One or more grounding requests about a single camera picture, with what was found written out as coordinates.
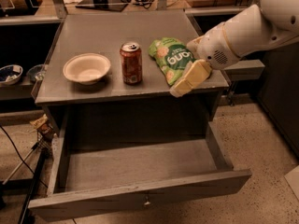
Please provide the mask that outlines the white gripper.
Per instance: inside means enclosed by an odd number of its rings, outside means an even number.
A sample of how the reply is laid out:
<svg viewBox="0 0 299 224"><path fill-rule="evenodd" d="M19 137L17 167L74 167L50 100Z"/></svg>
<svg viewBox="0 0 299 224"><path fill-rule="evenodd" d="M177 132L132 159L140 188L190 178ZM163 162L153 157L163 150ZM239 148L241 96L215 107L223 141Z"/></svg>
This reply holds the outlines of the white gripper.
<svg viewBox="0 0 299 224"><path fill-rule="evenodd" d="M224 22L191 40L186 47L192 53L197 52L201 59L188 63L182 76L170 88L170 93L175 97L195 90L210 77L212 68L222 70L240 60L227 38Z"/></svg>

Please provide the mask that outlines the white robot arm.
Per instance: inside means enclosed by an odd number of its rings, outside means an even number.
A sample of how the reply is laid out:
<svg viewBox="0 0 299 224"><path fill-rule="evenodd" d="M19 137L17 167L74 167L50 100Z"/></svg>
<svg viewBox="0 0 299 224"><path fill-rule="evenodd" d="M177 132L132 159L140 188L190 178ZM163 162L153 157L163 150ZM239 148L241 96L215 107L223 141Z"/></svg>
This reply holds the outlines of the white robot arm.
<svg viewBox="0 0 299 224"><path fill-rule="evenodd" d="M295 43L298 37L299 0L259 0L187 44L195 61L187 65L170 93L181 97L197 89L213 70L222 70L255 51Z"/></svg>

